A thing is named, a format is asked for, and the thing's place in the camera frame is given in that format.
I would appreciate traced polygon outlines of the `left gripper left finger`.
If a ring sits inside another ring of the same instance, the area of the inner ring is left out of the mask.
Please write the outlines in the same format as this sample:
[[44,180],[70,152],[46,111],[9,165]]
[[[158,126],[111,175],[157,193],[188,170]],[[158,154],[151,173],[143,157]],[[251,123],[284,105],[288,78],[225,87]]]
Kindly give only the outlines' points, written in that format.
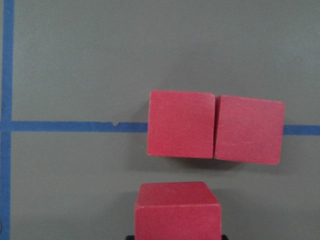
[[134,235],[128,235],[128,236],[126,236],[125,240],[135,240],[135,236]]

